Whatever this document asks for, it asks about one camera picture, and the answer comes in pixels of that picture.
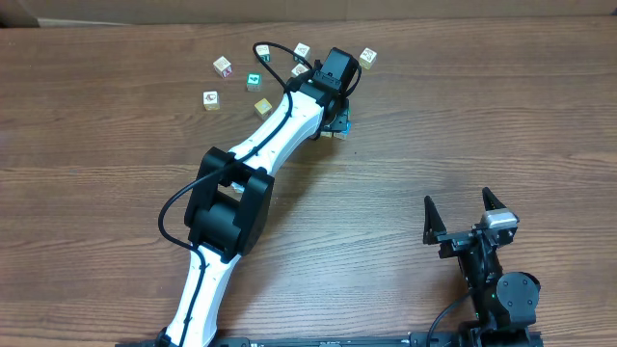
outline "black metal bracket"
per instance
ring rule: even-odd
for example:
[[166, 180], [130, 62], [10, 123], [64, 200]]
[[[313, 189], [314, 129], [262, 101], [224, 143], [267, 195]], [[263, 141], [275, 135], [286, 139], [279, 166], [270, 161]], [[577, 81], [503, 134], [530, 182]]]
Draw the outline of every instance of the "black metal bracket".
[[[270, 208], [274, 177], [265, 169], [237, 163], [234, 153], [216, 147], [201, 160], [197, 179], [228, 166], [222, 174], [198, 185], [191, 194], [184, 224], [191, 229], [189, 240], [220, 254], [224, 263], [237, 254], [248, 254], [263, 231]], [[244, 187], [240, 201], [220, 192], [219, 184], [232, 182]]]
[[344, 99], [342, 107], [338, 110], [331, 122], [322, 124], [322, 131], [343, 132], [349, 127], [349, 99]]

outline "wood grain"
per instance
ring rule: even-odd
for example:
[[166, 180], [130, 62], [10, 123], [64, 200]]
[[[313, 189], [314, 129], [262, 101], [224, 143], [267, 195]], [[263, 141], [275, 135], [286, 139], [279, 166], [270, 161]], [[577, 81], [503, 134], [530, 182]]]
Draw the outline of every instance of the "wood grain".
[[[534, 330], [548, 346], [614, 345], [615, 33], [611, 17], [0, 31], [0, 346], [111, 346], [169, 324], [189, 256], [156, 216], [210, 147], [259, 127], [255, 102], [280, 101], [271, 77], [245, 92], [247, 72], [265, 73], [257, 40], [379, 60], [349, 139], [307, 142], [277, 174], [225, 334], [427, 330], [465, 288], [456, 260], [421, 243], [422, 199], [463, 229], [489, 186], [522, 218], [501, 264], [543, 284]], [[294, 65], [273, 52], [281, 74]], [[202, 109], [207, 90], [220, 112]], [[167, 219], [182, 239], [185, 203]]]

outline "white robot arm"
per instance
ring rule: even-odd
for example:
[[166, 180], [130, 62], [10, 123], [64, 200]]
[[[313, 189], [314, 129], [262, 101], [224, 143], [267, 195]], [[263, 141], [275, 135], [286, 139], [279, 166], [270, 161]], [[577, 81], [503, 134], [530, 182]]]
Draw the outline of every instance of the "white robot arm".
[[[262, 43], [292, 52], [270, 42], [255, 46]], [[322, 131], [349, 129], [347, 96], [356, 85], [348, 87], [356, 71], [356, 84], [360, 80], [358, 61], [333, 48], [323, 66], [318, 61], [315, 64], [315, 68], [284, 84], [285, 95], [278, 109], [246, 141], [229, 152], [215, 147], [209, 150], [197, 179], [163, 207], [159, 215], [161, 233], [191, 250], [182, 298], [174, 320], [154, 341], [117, 347], [204, 347], [212, 341], [231, 272], [240, 257], [251, 251], [265, 226], [275, 173], [306, 138], [318, 137]], [[244, 192], [240, 200], [218, 191], [219, 185], [231, 184]], [[190, 228], [192, 246], [174, 239], [163, 227], [171, 203], [191, 189], [184, 224]]]
[[[319, 128], [324, 108], [317, 105], [314, 98], [303, 93], [291, 93], [291, 97], [293, 99], [291, 118], [287, 120], [283, 128], [257, 155], [245, 162], [248, 166], [254, 169], [264, 168], [268, 174], [274, 175], [282, 163], [289, 157], [289, 154], [304, 139], [313, 135]], [[229, 151], [235, 153], [236, 158], [241, 158], [249, 153], [256, 144], [272, 133], [272, 130], [282, 121], [288, 106], [289, 102], [285, 95], [275, 113], [245, 142], [233, 147]], [[206, 262], [205, 278], [201, 283], [201, 288], [195, 301], [195, 307], [198, 307], [198, 309], [193, 310], [183, 343], [185, 347], [207, 346], [214, 338], [217, 330], [216, 321], [219, 306], [223, 300], [223, 294], [228, 285], [231, 271], [241, 257], [238, 254], [230, 262], [224, 263], [219, 254], [210, 251], [204, 246], [199, 247], [199, 252], [203, 254]], [[200, 264], [201, 261], [198, 256], [191, 253], [191, 264], [188, 278], [184, 284], [182, 299], [180, 299], [180, 305], [175, 314], [174, 321], [167, 328], [167, 336], [171, 338], [171, 343], [176, 346], [180, 343], [186, 313], [200, 276]]]

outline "wooden block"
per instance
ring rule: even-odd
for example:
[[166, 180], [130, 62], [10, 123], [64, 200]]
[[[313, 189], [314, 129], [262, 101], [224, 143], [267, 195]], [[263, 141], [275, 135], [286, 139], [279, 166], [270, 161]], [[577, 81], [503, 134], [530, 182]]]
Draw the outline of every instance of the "wooden block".
[[[303, 43], [298, 43], [296, 49], [294, 49], [293, 51], [305, 60], [308, 60], [310, 58], [310, 47]], [[296, 62], [300, 62], [300, 59], [296, 58], [296, 56], [293, 57], [293, 60]]]
[[347, 130], [341, 131], [339, 133], [334, 133], [334, 136], [340, 140], [347, 140], [347, 135], [349, 135], [349, 130], [351, 129], [351, 121], [347, 122]]
[[305, 72], [307, 72], [307, 71], [309, 71], [309, 69], [308, 69], [307, 67], [305, 67], [305, 66], [304, 66], [304, 65], [302, 65], [302, 64], [298, 64], [296, 67], [294, 67], [294, 68], [291, 70], [291, 74], [292, 74], [294, 77], [298, 77], [298, 75], [300, 75], [300, 74], [302, 74], [302, 73], [305, 73]]
[[261, 91], [261, 74], [257, 72], [249, 72], [247, 76], [247, 90], [249, 92]]
[[261, 44], [255, 48], [259, 57], [266, 63], [270, 63], [270, 47], [267, 44]]
[[377, 62], [377, 52], [370, 48], [365, 48], [360, 55], [360, 66], [365, 69], [371, 69], [375, 62]]
[[203, 107], [207, 111], [219, 110], [221, 108], [219, 94], [217, 92], [203, 92]]
[[229, 77], [232, 74], [231, 63], [223, 56], [214, 62], [214, 69], [223, 78]]
[[255, 112], [263, 120], [267, 120], [268, 117], [272, 115], [272, 111], [272, 105], [270, 105], [270, 102], [268, 102], [265, 98], [262, 98], [257, 104], [255, 104]]

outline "black joint housing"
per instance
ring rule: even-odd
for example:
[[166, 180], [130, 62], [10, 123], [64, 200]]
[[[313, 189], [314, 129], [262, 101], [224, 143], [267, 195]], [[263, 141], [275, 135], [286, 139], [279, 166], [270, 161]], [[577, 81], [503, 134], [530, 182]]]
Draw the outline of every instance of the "black joint housing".
[[[233, 153], [216, 147], [201, 160], [197, 179], [230, 165], [224, 173], [215, 175], [193, 189], [184, 214], [184, 224], [191, 229], [189, 241], [204, 244], [228, 263], [237, 254], [248, 254], [263, 231], [274, 177], [265, 169], [253, 169], [236, 163]], [[219, 192], [219, 184], [232, 182], [244, 187], [240, 201]]]
[[347, 91], [357, 69], [354, 57], [335, 47], [312, 80], [323, 91], [342, 94]]

